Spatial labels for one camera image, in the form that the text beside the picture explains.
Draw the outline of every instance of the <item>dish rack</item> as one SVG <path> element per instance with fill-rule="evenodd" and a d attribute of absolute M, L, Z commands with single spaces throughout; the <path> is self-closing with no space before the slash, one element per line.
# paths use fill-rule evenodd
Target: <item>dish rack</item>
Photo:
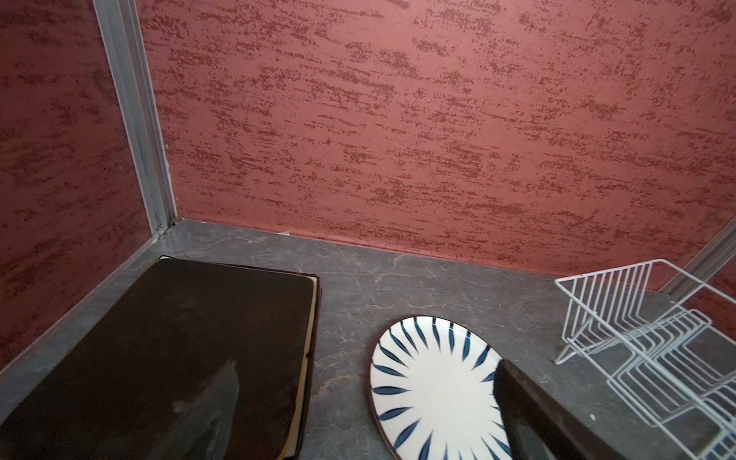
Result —
<path fill-rule="evenodd" d="M 648 301 L 663 294 L 650 294 L 647 286 L 659 267 L 675 270 L 695 287 L 677 303 L 659 302 L 657 310 Z M 708 316 L 683 306 L 702 289 L 735 305 L 736 300 L 664 259 L 555 283 L 570 297 L 562 331 L 566 345 L 555 364 L 584 356 L 645 423 L 661 428 L 690 458 L 736 459 L 736 368 L 724 369 L 722 360 L 704 353 L 703 346 L 715 337 L 722 352 L 715 355 L 736 357 L 736 342 L 714 329 Z M 670 429 L 671 422 L 691 411 L 701 412 L 713 425 L 704 445 L 688 445 L 682 433 Z"/>

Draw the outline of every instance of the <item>white wire dish rack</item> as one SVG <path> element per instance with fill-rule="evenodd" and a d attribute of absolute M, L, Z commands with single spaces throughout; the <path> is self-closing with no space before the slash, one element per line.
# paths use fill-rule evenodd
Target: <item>white wire dish rack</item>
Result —
<path fill-rule="evenodd" d="M 651 302 L 664 297 L 647 292 L 653 271 L 662 269 L 693 282 L 682 301 Z M 556 364 L 575 354 L 590 360 L 644 422 L 661 428 L 690 458 L 736 459 L 736 365 L 724 364 L 736 363 L 736 342 L 714 329 L 708 316 L 683 306 L 702 289 L 736 300 L 664 259 L 555 283 L 570 297 L 562 332 L 566 345 Z M 710 433 L 700 445 L 671 429 L 671 422 L 693 411 L 712 424 L 698 423 Z"/>

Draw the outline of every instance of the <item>plate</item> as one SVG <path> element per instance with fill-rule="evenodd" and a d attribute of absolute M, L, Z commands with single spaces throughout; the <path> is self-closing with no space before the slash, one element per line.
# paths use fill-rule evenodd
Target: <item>plate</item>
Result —
<path fill-rule="evenodd" d="M 393 324 L 373 350 L 371 401 L 383 438 L 402 460 L 509 460 L 493 397 L 501 357 L 446 319 Z"/>

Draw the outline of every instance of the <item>metal wire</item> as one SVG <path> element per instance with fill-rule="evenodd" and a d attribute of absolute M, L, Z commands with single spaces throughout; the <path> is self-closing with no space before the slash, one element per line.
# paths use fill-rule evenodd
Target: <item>metal wire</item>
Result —
<path fill-rule="evenodd" d="M 669 266 L 697 286 L 665 313 L 647 320 L 642 309 L 655 266 Z M 584 356 L 645 423 L 661 428 L 690 458 L 736 460 L 736 369 L 724 374 L 692 348 L 706 333 L 715 333 L 734 347 L 727 353 L 736 355 L 736 342 L 714 329 L 708 316 L 682 306 L 703 289 L 733 304 L 736 300 L 664 259 L 555 282 L 570 298 L 562 331 L 566 346 L 556 364 Z M 597 356 L 617 345 L 629 354 L 614 370 L 606 370 Z M 693 410 L 707 417 L 718 432 L 700 449 L 687 446 L 667 427 Z"/>

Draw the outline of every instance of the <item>blue and white plate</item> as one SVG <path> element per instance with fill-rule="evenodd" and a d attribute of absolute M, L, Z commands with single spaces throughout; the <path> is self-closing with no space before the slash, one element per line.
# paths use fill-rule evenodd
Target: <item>blue and white plate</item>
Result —
<path fill-rule="evenodd" d="M 391 326 L 373 351 L 371 398 L 402 460 L 508 460 L 493 397 L 501 357 L 480 337 L 433 316 Z"/>

